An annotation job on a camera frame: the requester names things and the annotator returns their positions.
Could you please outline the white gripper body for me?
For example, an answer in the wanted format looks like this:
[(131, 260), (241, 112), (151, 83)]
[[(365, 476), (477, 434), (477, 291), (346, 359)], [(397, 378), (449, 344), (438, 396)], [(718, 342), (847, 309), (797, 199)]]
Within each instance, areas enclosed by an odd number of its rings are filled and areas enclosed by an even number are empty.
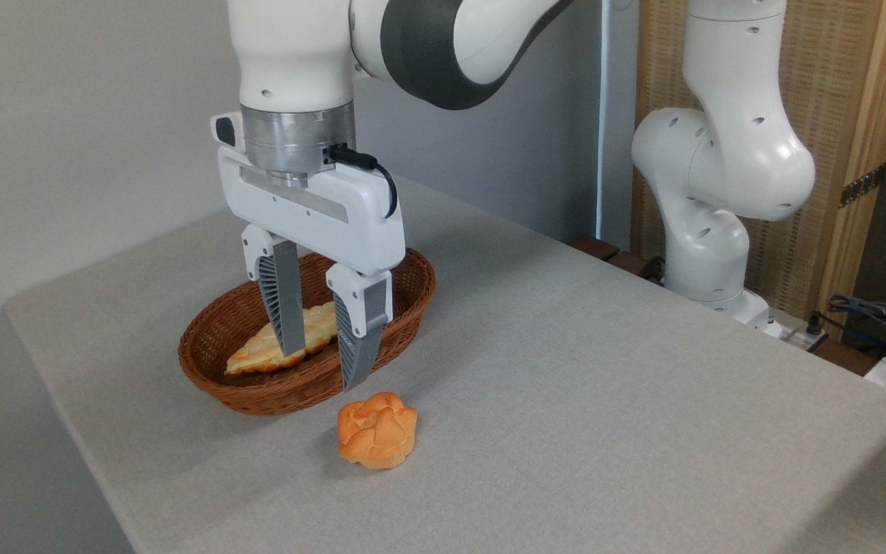
[(386, 179), (329, 155), (355, 143), (352, 112), (232, 112), (211, 122), (235, 216), (363, 275), (405, 256), (400, 207)]

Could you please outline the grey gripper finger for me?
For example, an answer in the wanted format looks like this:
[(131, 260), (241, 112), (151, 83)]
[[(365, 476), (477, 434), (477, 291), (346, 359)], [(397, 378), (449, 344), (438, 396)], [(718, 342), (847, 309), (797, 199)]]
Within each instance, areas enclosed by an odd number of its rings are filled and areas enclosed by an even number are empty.
[(342, 389), (347, 392), (370, 375), (385, 325), (393, 319), (391, 273), (367, 276), (335, 263), (326, 279), (334, 293)]
[(247, 225), (241, 238), (246, 272), (258, 283), (282, 354), (305, 349), (298, 246), (257, 225)]

